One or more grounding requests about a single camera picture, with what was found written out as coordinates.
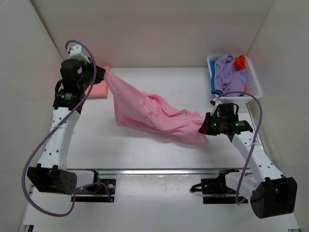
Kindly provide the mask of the pink t-shirt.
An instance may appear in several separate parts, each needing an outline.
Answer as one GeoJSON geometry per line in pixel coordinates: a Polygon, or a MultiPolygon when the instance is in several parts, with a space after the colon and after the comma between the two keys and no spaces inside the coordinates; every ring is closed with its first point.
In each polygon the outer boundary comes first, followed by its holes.
{"type": "Polygon", "coordinates": [[[159,133],[187,144],[209,143],[206,136],[198,132],[204,122],[198,112],[178,110],[161,96],[141,92],[111,72],[104,78],[113,95],[118,126],[159,133]]]}

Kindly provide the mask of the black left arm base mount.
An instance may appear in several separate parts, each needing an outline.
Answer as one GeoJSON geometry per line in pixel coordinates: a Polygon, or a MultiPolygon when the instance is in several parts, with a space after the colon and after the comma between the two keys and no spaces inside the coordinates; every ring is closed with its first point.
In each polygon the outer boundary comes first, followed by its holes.
{"type": "Polygon", "coordinates": [[[75,196],[76,202],[113,203],[116,190],[116,179],[105,178],[94,171],[95,185],[80,187],[75,196]]]}

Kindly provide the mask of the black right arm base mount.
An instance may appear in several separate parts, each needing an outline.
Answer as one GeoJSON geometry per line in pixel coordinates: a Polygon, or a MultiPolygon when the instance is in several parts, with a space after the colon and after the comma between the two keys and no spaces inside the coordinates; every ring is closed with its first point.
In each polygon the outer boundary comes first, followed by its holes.
{"type": "Polygon", "coordinates": [[[231,196],[236,191],[229,188],[225,176],[230,173],[239,173],[237,169],[220,170],[216,178],[203,178],[200,183],[193,185],[189,192],[201,192],[204,204],[234,204],[236,200],[231,196]]]}

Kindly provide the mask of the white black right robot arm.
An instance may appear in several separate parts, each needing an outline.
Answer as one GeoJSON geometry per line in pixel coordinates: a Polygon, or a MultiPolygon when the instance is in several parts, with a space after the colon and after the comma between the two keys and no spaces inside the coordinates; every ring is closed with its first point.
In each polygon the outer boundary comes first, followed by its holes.
{"type": "Polygon", "coordinates": [[[226,135],[245,159],[245,170],[220,170],[217,178],[205,179],[202,189],[208,194],[226,194],[234,190],[247,200],[258,218],[268,218],[294,212],[297,183],[286,177],[268,158],[257,142],[254,131],[246,120],[239,120],[239,107],[234,103],[212,101],[212,112],[206,117],[199,132],[204,135],[226,135]]]}

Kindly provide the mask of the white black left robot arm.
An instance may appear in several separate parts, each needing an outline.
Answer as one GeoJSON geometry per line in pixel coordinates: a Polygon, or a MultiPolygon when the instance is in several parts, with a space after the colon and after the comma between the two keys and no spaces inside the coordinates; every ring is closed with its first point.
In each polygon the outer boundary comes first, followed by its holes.
{"type": "Polygon", "coordinates": [[[52,135],[43,143],[44,150],[35,167],[27,168],[27,177],[40,192],[73,194],[80,182],[67,171],[67,155],[74,127],[80,117],[86,90],[103,81],[105,69],[93,61],[74,58],[61,63],[55,87],[52,135]]]}

